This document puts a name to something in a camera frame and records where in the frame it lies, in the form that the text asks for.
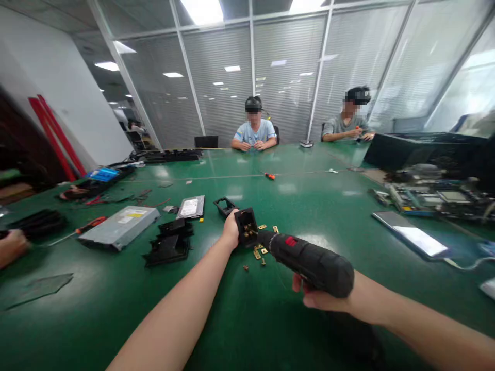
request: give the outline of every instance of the mobile phone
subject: mobile phone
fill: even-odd
[[[417,252],[428,258],[443,259],[445,257],[444,253],[449,250],[429,234],[415,227],[406,218],[393,211],[377,212],[372,215],[400,237],[407,240]]]

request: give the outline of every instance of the screwdriver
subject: screwdriver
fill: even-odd
[[[267,178],[271,179],[271,180],[275,180],[275,175],[273,174],[268,174],[268,173],[265,173],[265,172],[262,172]]]
[[[91,228],[96,227],[98,224],[103,223],[107,219],[106,216],[100,216],[99,218],[96,218],[95,220],[89,222],[83,227],[77,228],[74,232],[71,234],[66,235],[65,237],[62,237],[60,240],[56,240],[55,242],[50,243],[48,246],[53,246],[58,244],[59,242],[62,242],[63,240],[68,239],[69,237],[75,235],[75,234],[83,234],[84,232],[89,231]]]

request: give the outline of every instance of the label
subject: label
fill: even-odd
[[[197,210],[197,198],[184,201],[184,204],[182,206],[182,211],[180,212],[180,214],[182,216],[193,215],[196,213],[196,210]]]
[[[123,217],[122,219],[120,219],[120,220],[118,221],[118,223],[125,224],[125,223],[130,222],[132,219],[133,219],[133,218],[131,218],[130,216],[125,216],[125,217]]]

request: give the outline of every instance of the cordless drill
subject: cordless drill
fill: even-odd
[[[272,231],[258,231],[261,243],[277,260],[317,290],[337,298],[348,297],[354,286],[354,269],[350,262],[323,247],[300,238]],[[371,325],[350,314],[327,312],[332,333],[350,351],[374,369],[384,369],[382,345]]]
[[[354,285],[349,261],[323,247],[288,234],[258,231],[258,242],[277,260],[298,273],[315,289],[338,298],[348,297]]]

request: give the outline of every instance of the cable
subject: cable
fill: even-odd
[[[495,260],[495,257],[486,257],[486,258],[481,258],[481,259],[478,259],[474,262],[473,265],[470,265],[468,267],[461,267],[459,265],[457,265],[456,262],[454,262],[452,259],[449,259],[449,258],[445,258],[444,261],[445,263],[447,264],[450,264],[451,266],[453,266],[454,268],[457,268],[457,269],[460,269],[461,271],[472,271],[476,268],[478,268],[478,266],[483,263],[484,261],[488,261],[488,260]]]

